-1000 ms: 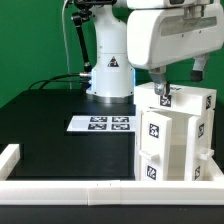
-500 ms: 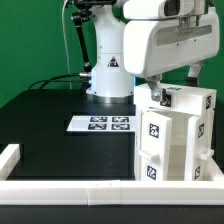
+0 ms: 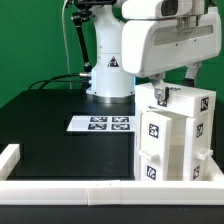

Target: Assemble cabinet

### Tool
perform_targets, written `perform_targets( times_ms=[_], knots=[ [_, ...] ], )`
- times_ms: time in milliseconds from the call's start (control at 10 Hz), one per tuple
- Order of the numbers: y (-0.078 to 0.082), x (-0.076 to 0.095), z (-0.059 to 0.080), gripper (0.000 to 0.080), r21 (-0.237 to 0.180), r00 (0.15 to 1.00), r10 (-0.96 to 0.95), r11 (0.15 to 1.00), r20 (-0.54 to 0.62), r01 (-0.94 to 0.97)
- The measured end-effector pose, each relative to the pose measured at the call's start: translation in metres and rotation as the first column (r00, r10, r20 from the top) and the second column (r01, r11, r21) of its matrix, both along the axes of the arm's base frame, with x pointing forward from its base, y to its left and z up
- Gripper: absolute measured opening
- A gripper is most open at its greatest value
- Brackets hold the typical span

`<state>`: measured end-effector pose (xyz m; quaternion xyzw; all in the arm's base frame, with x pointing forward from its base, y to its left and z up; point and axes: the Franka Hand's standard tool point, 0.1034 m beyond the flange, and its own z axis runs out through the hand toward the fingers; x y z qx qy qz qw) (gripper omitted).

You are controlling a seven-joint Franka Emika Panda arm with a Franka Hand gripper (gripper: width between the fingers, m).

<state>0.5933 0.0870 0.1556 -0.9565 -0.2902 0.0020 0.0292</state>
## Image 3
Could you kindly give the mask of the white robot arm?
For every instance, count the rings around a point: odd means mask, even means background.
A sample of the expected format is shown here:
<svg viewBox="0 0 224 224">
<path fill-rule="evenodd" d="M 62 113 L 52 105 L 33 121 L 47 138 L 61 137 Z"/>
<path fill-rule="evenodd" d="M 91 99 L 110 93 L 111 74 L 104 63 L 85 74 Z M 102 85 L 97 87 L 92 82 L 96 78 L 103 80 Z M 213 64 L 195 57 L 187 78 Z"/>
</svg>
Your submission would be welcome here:
<svg viewBox="0 0 224 224">
<path fill-rule="evenodd" d="M 221 50 L 221 18 L 211 0 L 74 0 L 77 32 L 92 20 L 97 62 L 91 66 L 81 42 L 84 68 L 91 75 L 87 94 L 105 102 L 134 94 L 134 79 L 149 78 L 155 98 L 168 98 L 165 73 L 185 66 L 192 86 L 201 62 Z"/>
</svg>

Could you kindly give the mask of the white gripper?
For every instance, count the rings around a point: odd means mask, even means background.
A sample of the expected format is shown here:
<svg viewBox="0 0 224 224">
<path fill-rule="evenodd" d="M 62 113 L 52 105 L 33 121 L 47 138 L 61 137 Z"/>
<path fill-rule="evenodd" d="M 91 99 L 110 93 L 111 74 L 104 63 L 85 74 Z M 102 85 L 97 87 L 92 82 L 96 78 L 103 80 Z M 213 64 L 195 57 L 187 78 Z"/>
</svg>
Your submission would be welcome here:
<svg viewBox="0 0 224 224">
<path fill-rule="evenodd" d="M 122 31 L 122 66 L 137 77 L 149 77 L 154 96 L 169 98 L 165 74 L 187 66 L 184 86 L 194 86 L 201 61 L 216 57 L 221 50 L 221 19 L 217 8 L 210 8 L 197 27 L 177 28 L 176 19 L 130 20 Z"/>
</svg>

